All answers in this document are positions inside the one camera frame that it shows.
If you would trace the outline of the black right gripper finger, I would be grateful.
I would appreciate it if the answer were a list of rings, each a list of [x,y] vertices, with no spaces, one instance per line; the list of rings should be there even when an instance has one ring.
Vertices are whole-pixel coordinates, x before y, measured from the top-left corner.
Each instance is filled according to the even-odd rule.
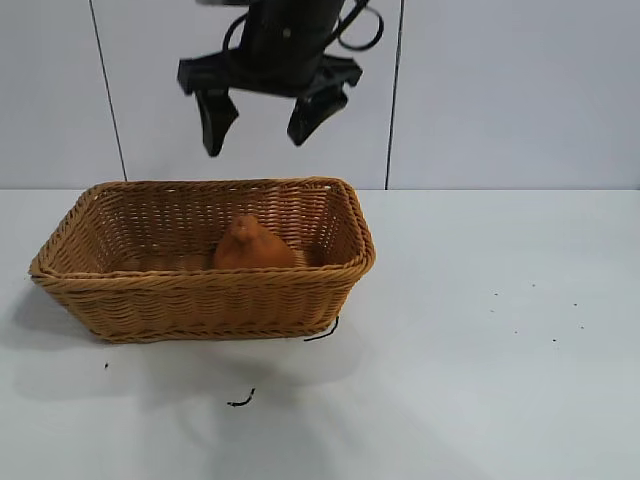
[[[295,146],[301,146],[332,115],[341,111],[348,97],[341,86],[333,86],[298,98],[287,127]]]
[[[195,92],[202,126],[202,142],[207,154],[220,154],[226,134],[239,116],[227,90],[198,90]]]

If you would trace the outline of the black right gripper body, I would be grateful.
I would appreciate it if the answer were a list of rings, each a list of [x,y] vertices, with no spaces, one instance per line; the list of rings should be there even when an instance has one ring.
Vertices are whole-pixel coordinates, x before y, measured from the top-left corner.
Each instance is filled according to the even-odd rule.
[[[354,87],[361,67],[325,50],[363,11],[357,1],[342,15],[342,1],[251,1],[226,31],[217,53],[179,61],[177,81],[197,91],[242,89],[304,97],[326,87]]]

